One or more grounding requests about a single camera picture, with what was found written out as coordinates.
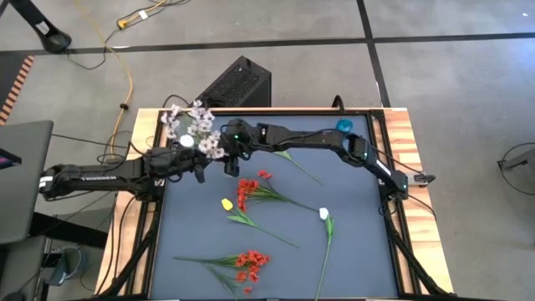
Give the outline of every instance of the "wooden table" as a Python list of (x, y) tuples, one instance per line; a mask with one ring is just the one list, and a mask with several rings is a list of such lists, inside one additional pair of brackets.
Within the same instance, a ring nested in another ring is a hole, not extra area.
[[(246, 114), (248, 111), (269, 111), (273, 113), (277, 112), (299, 112), (299, 111), (326, 111), (332, 110), (336, 111), (336, 108), (220, 108), (212, 109), (212, 111), (243, 111)], [(412, 168), (417, 170), (423, 170), (422, 164), (420, 162), (420, 156), (418, 155), (418, 149), (416, 147), (415, 137), (412, 131), (412, 126), (410, 124), (409, 112), (407, 109), (377, 109), (377, 108), (351, 108), (346, 109), (347, 111), (351, 110), (382, 110), (385, 117), (386, 129), (388, 131), (388, 136), (390, 140), (390, 148), (394, 158)], [(136, 145), (140, 151), (147, 151), (151, 148), (154, 141), (155, 129), (158, 124), (158, 114), (160, 109), (140, 109), (138, 111), (137, 119), (135, 121), (135, 126), (132, 134), (132, 142)], [(374, 132), (378, 147), (384, 149), (382, 135), (380, 132), (380, 123), (377, 119), (374, 120)], [(162, 143), (165, 144), (165, 139), (160, 139)], [(130, 150), (128, 154), (128, 159), (135, 159), (139, 154), (133, 150)], [(396, 169), (403, 172), (410, 172), (405, 167), (396, 164)], [(431, 199), (429, 198), (429, 193), (427, 188), (420, 188), (418, 186), (410, 187), (410, 194), (415, 196), (431, 206)], [(104, 257), (100, 267), (99, 279), (97, 281), (98, 288), (102, 281), (108, 266), (110, 265), (111, 260), (111, 269), (110, 275), (104, 281), (103, 290), (108, 288), (111, 279), (113, 278), (113, 272), (115, 270), (115, 265), (118, 267), (118, 272), (120, 273), (121, 269), (130, 259), (130, 256), (133, 251), (135, 233), (138, 227), (138, 221), (140, 217), (140, 202), (133, 202), (129, 207), (128, 211), (125, 214), (125, 218), (121, 230), (121, 242), (120, 242), (120, 255), (119, 260), (115, 261), (115, 256), (117, 252), (117, 237), (119, 234), (119, 220), (125, 211), (126, 204), (131, 199), (132, 195), (128, 192), (121, 192), (118, 195), (116, 206), (115, 206), (115, 226), (114, 229), (110, 229), (110, 234), (112, 231), (115, 234), (115, 245), (114, 245), (114, 256), (110, 258), (111, 254), (111, 235), (108, 236), (108, 242), (106, 249), (104, 250)], [(444, 253), (442, 251), (441, 238), (436, 226), (436, 221), (433, 215), (429, 210), (423, 207), (421, 204), (414, 202), (412, 199), (408, 199), (403, 202), (405, 209), (406, 221), (409, 228), (410, 240), (415, 256), (420, 261), (424, 269), (430, 274), (430, 276), (436, 281), (436, 283), (445, 291), (452, 292), (453, 288), (451, 286), (450, 275), (446, 266), (446, 259), (444, 258)], [(153, 207), (150, 207), (147, 216), (145, 219), (145, 231), (148, 230), (150, 222), (152, 220), (152, 210)], [(401, 278), (405, 287), (406, 293), (412, 293), (413, 288), (410, 284), (409, 268), (405, 261), (405, 258), (398, 252), (398, 258), (400, 260), (401, 267)], [(145, 272), (145, 263), (146, 263), (146, 252), (143, 258), (138, 263), (138, 268), (135, 274), (134, 288), (133, 293), (140, 293), (141, 286), (143, 281), (143, 275)]]

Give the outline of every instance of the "black stand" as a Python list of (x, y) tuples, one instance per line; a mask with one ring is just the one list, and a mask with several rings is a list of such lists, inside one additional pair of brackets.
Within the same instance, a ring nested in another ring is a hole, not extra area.
[(508, 171), (514, 167), (526, 164), (529, 164), (530, 169), (535, 174), (535, 149), (528, 150), (509, 160), (498, 162), (498, 165), (503, 171)]
[(106, 247), (106, 240), (108, 239), (108, 233), (106, 232), (76, 225), (72, 222), (64, 222), (58, 218), (38, 212), (33, 214), (29, 235), (30, 237), (44, 235), (52, 239), (60, 239), (102, 249)]
[(41, 39), (44, 50), (57, 54), (70, 45), (68, 34), (57, 29), (30, 0), (8, 0)]

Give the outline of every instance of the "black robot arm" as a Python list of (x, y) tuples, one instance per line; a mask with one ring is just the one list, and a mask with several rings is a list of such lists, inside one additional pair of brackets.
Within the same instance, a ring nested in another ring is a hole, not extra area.
[[(278, 125), (251, 126), (243, 120), (231, 120), (222, 128), (219, 146), (227, 156), (217, 161), (225, 172), (239, 175), (238, 159), (249, 160), (254, 151), (285, 151), (289, 148), (327, 149), (355, 167), (364, 167), (376, 175), (388, 196), (407, 198), (407, 177), (392, 171), (378, 158), (364, 138), (339, 130), (292, 131)], [(140, 201), (156, 201), (155, 189), (162, 179), (179, 181), (185, 172), (195, 173), (204, 182), (204, 169), (212, 162), (199, 150), (181, 147), (176, 150), (154, 148), (134, 160), (112, 160), (101, 166), (58, 165), (46, 170), (39, 192), (48, 201), (73, 191), (128, 191)]]

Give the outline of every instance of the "table leg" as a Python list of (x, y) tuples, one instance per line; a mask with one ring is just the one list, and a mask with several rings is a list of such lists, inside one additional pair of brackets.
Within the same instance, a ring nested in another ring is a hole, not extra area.
[(29, 235), (30, 237), (44, 235), (52, 239), (60, 239), (97, 248), (104, 248), (108, 239), (108, 233), (106, 232), (73, 224), (72, 222), (64, 222), (58, 218), (38, 212), (33, 214)]

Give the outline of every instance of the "blue object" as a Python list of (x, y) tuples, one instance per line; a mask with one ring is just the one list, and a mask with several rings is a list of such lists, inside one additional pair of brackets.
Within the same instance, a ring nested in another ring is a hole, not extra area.
[(351, 120), (338, 120), (336, 123), (336, 130), (341, 130), (344, 133), (349, 133), (353, 130), (353, 122)]

